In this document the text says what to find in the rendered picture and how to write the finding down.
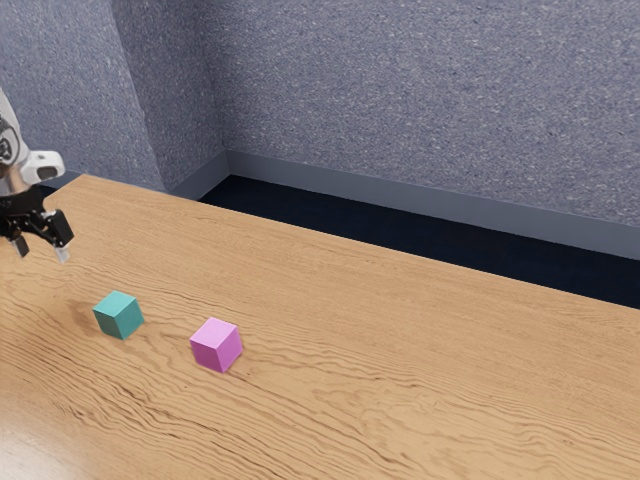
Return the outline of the pink block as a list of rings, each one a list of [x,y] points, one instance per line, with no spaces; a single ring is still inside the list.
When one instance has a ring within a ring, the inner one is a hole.
[[[195,361],[208,369],[225,373],[243,351],[235,324],[211,317],[189,338]]]

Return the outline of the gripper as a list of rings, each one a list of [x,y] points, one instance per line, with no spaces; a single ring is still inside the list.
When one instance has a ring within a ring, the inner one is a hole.
[[[69,243],[74,238],[68,220],[62,210],[46,211],[41,188],[0,196],[0,236],[5,237],[20,258],[30,252],[22,233],[30,233],[47,241],[58,261],[66,263],[70,258]]]

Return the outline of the teal block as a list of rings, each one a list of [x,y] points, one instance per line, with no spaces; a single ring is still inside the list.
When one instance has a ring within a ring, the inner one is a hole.
[[[144,323],[137,299],[117,290],[106,295],[92,311],[101,331],[120,340],[126,340]]]

